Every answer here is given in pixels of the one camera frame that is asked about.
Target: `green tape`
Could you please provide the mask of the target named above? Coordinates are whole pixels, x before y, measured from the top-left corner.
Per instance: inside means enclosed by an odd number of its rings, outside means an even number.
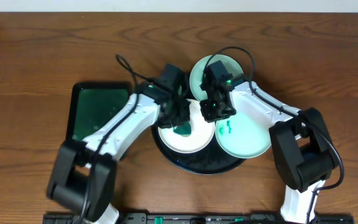
[[[154,218],[154,224],[162,224],[163,218],[162,217],[155,217]]]

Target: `stacked plates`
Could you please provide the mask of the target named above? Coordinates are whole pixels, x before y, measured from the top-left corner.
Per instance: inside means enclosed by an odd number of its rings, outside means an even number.
[[[191,134],[182,136],[174,128],[152,128],[152,134],[163,155],[177,166],[199,174],[217,174],[231,170],[245,161],[263,154],[270,147],[269,131],[246,114],[237,112],[228,119],[207,123],[201,115],[199,101],[207,99],[201,90],[206,61],[201,59],[192,69],[190,89]],[[243,74],[241,66],[226,55],[216,55],[210,63],[221,60],[234,77]]]

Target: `black round tray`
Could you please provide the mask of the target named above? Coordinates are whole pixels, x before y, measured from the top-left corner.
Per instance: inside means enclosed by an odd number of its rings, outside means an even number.
[[[232,170],[242,164],[245,159],[229,155],[213,136],[211,142],[202,150],[184,154],[175,152],[162,141],[156,126],[152,126],[152,134],[161,153],[176,166],[196,174],[219,174]]]

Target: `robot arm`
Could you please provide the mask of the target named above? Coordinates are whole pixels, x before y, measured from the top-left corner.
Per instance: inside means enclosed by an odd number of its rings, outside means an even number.
[[[315,124],[331,141],[323,117],[316,109],[301,111],[268,95],[255,82],[252,87],[273,105]],[[253,94],[249,82],[242,77],[233,78],[220,61],[207,67],[201,89],[208,96],[200,102],[207,122],[244,113],[269,130],[276,169],[287,185],[280,213],[288,222],[304,223],[307,218],[311,221],[316,204],[315,200],[308,214],[313,192],[323,186],[338,165],[326,142],[300,120],[280,112]],[[310,142],[299,147],[296,140],[300,138],[310,138]]]
[[[83,141],[66,139],[52,170],[47,197],[74,213],[81,213],[89,185],[85,218],[100,224],[114,224],[119,214],[110,201],[121,156],[147,127],[156,124],[160,128],[171,128],[190,120],[190,102],[178,91],[183,88],[183,79],[185,74],[168,64],[153,83],[141,83],[138,93],[132,94],[125,107],[100,130]],[[106,138],[106,142],[96,155],[102,138]],[[76,167],[91,165],[94,166],[93,178],[76,170]]]
[[[96,151],[102,137],[116,125],[126,114],[129,113],[135,104],[137,94],[132,94],[125,107],[118,112],[106,125],[94,134],[85,137],[86,148]],[[132,144],[133,141],[149,126],[153,125],[160,114],[160,105],[147,95],[139,94],[139,101],[135,111],[129,115],[110,135],[99,154],[108,153],[115,161],[119,161],[121,156]]]

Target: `white wall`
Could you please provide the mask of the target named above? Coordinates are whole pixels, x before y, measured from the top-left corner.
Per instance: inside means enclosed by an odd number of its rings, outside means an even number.
[[[0,12],[358,12],[358,0],[0,0]]]

